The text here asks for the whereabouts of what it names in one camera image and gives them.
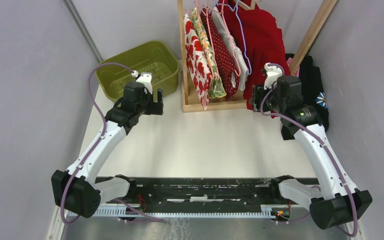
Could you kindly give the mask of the red skirt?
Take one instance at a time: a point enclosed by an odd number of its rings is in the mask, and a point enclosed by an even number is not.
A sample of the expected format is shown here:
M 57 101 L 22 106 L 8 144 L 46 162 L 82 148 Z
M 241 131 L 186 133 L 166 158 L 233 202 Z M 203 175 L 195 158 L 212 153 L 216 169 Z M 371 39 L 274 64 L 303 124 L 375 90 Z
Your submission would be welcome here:
M 223 12 L 227 24 L 228 17 L 225 15 L 224 5 L 225 0 L 219 0 L 216 7 Z M 252 74 L 247 77 L 243 91 L 246 107 L 251 110 L 249 101 L 253 86 L 264 84 L 266 76 L 263 75 L 262 69 L 266 63 L 282 66 L 286 76 L 291 72 L 286 61 L 282 30 L 278 28 L 275 17 L 258 6 L 253 10 L 244 10 L 239 7 L 238 16 L 242 23 L 247 56 L 252 66 Z

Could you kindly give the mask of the cream plastic hanger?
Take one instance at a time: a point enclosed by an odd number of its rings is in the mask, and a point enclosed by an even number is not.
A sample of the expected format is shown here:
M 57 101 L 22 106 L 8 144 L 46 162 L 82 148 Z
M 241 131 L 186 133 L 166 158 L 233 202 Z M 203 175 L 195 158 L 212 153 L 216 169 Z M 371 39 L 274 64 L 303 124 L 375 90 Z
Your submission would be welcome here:
M 242 9 L 249 11 L 254 10 L 261 0 L 235 0 L 235 3 Z

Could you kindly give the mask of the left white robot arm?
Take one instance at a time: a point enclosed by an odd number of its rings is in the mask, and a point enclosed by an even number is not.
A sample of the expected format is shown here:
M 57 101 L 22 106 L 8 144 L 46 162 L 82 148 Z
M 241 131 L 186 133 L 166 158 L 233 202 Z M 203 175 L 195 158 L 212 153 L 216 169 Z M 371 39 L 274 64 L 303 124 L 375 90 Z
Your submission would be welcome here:
M 106 113 L 103 125 L 85 152 L 66 170 L 56 170 L 51 176 L 55 204 L 62 211 L 77 217 L 90 218 L 99 206 L 120 198 L 129 204 L 138 191 L 133 179 L 116 175 L 96 182 L 98 173 L 115 147 L 139 123 L 142 115 L 162 115 L 164 91 L 151 91 L 144 83 L 130 82 L 124 94 Z

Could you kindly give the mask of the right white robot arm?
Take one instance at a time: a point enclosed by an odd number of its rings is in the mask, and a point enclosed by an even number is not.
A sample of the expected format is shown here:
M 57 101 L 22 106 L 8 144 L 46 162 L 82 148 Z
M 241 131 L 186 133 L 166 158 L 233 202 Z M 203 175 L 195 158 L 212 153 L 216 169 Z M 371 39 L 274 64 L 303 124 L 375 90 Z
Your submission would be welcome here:
M 304 102 L 301 80 L 287 75 L 269 85 L 255 85 L 250 105 L 254 112 L 280 118 L 282 131 L 302 147 L 320 187 L 316 190 L 284 175 L 271 181 L 269 199 L 275 204 L 290 200 L 300 205 L 322 230 L 353 223 L 350 235 L 355 236 L 358 220 L 373 198 L 368 190 L 359 190 L 342 167 L 317 109 Z

